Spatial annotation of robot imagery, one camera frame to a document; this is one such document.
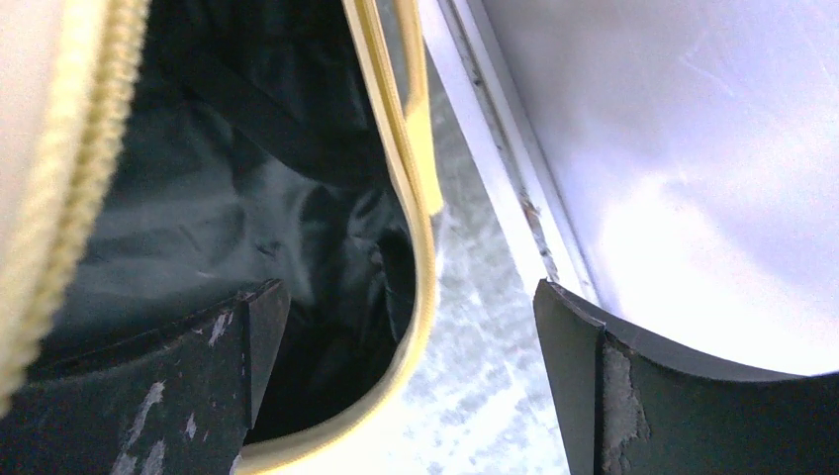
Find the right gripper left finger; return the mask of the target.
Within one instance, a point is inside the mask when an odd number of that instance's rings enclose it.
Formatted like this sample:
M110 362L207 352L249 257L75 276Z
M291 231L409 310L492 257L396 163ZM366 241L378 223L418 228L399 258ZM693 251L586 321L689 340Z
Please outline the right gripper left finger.
M41 358L2 419L2 472L231 473L289 303L269 280L149 332Z

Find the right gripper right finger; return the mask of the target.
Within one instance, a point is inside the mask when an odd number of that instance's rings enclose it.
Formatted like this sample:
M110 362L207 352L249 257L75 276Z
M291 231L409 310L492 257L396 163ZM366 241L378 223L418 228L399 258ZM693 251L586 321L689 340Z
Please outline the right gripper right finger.
M838 377L725 360L543 280L535 323L573 474L834 474Z

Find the yellow hard-shell suitcase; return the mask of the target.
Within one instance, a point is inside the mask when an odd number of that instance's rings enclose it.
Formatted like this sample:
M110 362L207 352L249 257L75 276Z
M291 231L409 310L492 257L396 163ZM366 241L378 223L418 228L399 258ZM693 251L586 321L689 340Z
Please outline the yellow hard-shell suitcase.
M1 422L43 357L269 280L286 327L229 474L379 474L433 325L419 3L1 5Z

